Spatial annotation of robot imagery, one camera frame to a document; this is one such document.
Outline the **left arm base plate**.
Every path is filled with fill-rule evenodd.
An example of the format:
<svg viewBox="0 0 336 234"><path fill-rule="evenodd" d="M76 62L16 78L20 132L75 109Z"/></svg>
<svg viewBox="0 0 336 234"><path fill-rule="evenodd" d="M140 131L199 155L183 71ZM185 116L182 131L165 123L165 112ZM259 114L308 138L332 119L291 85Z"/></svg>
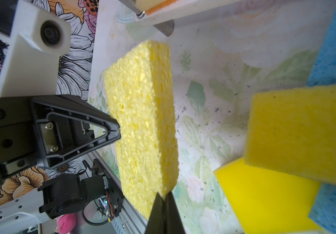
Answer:
<svg viewBox="0 0 336 234"><path fill-rule="evenodd" d="M125 198L123 192L98 159L93 160L92 166L86 160L83 160L82 163L85 167L85 173L91 171L92 177L96 177L97 180L100 180L99 178L101 177L103 180L103 186L100 186L99 183L90 185L90 188L86 191L92 192L93 194L98 194L99 192L102 193L94 199L91 199L90 202L95 204L96 210L101 214L102 217L105 217L106 220L98 223L92 222L86 218L84 210L81 212L82 218L85 223L91 226L102 226L110 223L115 218L119 217L122 211L123 201Z"/></svg>

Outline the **white two-tier shelf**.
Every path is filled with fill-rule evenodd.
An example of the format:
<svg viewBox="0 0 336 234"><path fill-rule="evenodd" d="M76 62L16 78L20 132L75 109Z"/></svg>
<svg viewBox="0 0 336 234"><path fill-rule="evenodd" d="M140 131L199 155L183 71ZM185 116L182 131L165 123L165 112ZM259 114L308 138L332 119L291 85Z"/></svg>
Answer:
<svg viewBox="0 0 336 234"><path fill-rule="evenodd" d="M169 37L174 31L174 20L223 7L235 1L175 1L152 13L139 10L136 1L121 1L121 3L133 12L133 21L140 25L152 25Z"/></svg>

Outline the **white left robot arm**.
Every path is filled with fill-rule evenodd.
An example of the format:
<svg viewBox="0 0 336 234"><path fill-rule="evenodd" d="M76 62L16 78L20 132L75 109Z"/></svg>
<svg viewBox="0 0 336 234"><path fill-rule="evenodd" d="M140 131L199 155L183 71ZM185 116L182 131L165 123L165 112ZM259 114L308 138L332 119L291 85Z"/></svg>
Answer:
<svg viewBox="0 0 336 234"><path fill-rule="evenodd" d="M121 138L117 120L78 96L0 97L0 184L33 166L57 169ZM0 233L18 232L99 201L117 217L124 195L98 159L89 178L63 174L0 207Z"/></svg>

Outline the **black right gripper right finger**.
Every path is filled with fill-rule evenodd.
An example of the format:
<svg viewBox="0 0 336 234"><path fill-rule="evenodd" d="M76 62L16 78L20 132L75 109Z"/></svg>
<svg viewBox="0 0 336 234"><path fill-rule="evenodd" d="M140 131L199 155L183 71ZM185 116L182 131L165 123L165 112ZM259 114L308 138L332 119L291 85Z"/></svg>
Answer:
<svg viewBox="0 0 336 234"><path fill-rule="evenodd" d="M165 234L185 234L185 229L179 215L172 192L169 192L164 201L165 205Z"/></svg>

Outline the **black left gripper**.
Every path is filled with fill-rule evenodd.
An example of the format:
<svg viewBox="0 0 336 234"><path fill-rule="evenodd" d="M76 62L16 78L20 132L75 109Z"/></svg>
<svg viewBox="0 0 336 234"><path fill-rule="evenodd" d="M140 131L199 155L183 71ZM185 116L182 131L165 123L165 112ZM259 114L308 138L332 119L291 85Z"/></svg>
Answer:
<svg viewBox="0 0 336 234"><path fill-rule="evenodd" d="M117 120L78 96L1 97L0 185L36 164L55 169L119 139Z"/></svg>

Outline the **pale yellow porous sponge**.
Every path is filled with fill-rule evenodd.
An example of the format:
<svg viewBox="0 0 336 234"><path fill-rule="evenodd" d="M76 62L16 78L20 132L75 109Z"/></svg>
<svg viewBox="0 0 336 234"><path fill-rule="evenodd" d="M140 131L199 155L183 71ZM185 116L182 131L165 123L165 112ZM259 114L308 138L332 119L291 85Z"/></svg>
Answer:
<svg viewBox="0 0 336 234"><path fill-rule="evenodd" d="M115 150L122 191L149 219L155 197L165 198L179 176L170 47L142 42L103 78L110 116L120 126Z"/></svg>

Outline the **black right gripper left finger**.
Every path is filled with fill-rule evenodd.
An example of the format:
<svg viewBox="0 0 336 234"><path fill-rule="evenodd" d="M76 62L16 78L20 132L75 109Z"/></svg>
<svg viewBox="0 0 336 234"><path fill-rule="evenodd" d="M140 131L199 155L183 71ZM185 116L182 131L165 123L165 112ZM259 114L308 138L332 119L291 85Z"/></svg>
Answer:
<svg viewBox="0 0 336 234"><path fill-rule="evenodd" d="M145 234L164 234L165 233L165 202L157 193Z"/></svg>

